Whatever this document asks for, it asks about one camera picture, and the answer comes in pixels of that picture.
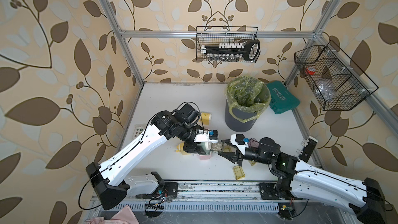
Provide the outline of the yellow sharpener front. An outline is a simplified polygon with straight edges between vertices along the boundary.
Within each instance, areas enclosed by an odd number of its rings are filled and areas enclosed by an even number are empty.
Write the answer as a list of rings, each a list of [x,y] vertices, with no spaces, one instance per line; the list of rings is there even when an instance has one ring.
[[[184,155],[188,155],[188,153],[183,150],[183,147],[184,147],[184,142],[178,144],[177,147],[176,147],[175,152],[180,153],[183,156]]]

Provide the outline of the grey green shavings tray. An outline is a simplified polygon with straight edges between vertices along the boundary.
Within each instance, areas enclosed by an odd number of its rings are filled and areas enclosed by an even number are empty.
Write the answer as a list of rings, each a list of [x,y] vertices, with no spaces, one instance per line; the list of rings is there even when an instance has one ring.
[[[219,142],[219,143],[212,143],[211,144],[211,151],[215,151],[215,152],[221,152],[223,151],[223,143]]]

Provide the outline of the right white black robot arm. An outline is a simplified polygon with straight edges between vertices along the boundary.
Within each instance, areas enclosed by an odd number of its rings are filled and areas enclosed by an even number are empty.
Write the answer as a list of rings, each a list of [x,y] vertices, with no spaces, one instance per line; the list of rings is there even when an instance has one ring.
[[[218,153],[234,164],[241,166],[244,160],[248,160],[268,166],[271,174],[278,178],[273,186],[260,185],[260,189],[269,196],[317,201],[347,211],[363,224],[388,222],[388,201],[374,179],[351,179],[316,168],[281,152],[280,145],[271,138],[262,138],[256,146],[251,146],[248,138],[234,134],[229,140],[222,140],[221,144],[236,149],[235,152]]]

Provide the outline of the green pencil sharpener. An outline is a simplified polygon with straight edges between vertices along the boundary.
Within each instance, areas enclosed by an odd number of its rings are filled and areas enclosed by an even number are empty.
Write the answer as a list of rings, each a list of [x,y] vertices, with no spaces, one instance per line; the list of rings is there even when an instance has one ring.
[[[202,151],[202,155],[204,155],[204,156],[210,155],[211,145],[212,145],[211,142],[202,142],[202,143],[200,144],[200,147],[201,147],[202,150],[203,150],[203,151]]]

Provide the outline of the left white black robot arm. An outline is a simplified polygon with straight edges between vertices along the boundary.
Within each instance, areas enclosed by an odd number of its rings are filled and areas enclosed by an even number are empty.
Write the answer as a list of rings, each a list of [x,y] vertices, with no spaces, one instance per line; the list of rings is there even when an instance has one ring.
[[[218,132],[198,124],[202,120],[199,107],[183,102],[172,112],[161,111],[148,121],[143,133],[116,155],[102,162],[92,162],[86,167],[88,182],[104,210],[122,202],[130,189],[128,174],[154,149],[171,138],[184,142],[184,151],[206,155],[212,143],[218,142]]]

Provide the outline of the yellow transparent shavings tray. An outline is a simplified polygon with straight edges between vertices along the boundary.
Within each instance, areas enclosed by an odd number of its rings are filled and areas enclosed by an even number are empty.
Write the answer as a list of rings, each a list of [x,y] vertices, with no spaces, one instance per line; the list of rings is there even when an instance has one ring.
[[[233,151],[234,151],[234,149],[229,145],[227,145],[223,148],[223,152],[233,152]]]

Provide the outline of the yellow sharpener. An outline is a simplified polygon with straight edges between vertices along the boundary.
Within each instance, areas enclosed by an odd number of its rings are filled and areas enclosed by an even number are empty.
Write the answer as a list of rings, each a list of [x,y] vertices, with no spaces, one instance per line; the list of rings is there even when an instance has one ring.
[[[188,153],[183,150],[183,147],[184,147],[184,142],[178,144],[177,147],[176,147],[175,152],[180,153],[183,156],[184,155],[188,155]]]
[[[201,113],[203,125],[210,125],[211,122],[211,114],[210,113]]]

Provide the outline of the pink sharpener front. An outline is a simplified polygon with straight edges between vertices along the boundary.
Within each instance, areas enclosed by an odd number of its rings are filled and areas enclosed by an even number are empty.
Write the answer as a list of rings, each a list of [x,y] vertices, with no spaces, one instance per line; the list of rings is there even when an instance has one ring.
[[[209,154],[209,155],[199,155],[199,159],[201,161],[209,160],[209,159],[211,159],[211,157],[212,157],[211,154]]]

